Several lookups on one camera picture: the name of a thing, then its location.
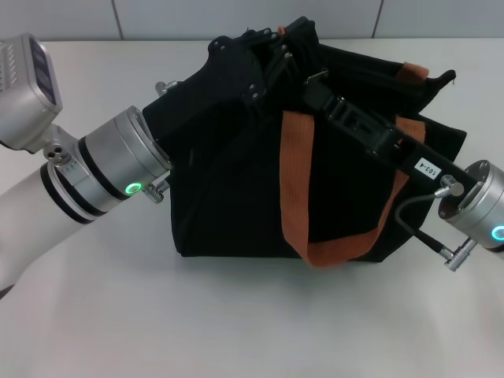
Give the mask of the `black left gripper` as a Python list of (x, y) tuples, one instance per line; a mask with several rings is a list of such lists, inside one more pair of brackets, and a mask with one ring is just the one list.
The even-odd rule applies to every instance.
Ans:
[(317, 47), (315, 22), (299, 17), (275, 32), (260, 31), (251, 42), (221, 36), (208, 46), (206, 63), (143, 108), (154, 141), (173, 164), (188, 159), (225, 108), (278, 103), (291, 85), (289, 47)]

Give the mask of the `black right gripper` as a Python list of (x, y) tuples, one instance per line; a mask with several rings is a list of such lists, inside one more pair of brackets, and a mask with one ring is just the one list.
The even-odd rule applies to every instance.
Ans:
[(413, 137), (400, 137), (387, 118), (344, 98), (328, 86), (326, 79), (306, 84), (302, 100), (332, 128), (359, 142), (370, 154), (393, 158), (397, 169), (422, 186), (439, 186), (443, 175), (451, 175), (463, 186), (476, 185), (465, 170)]

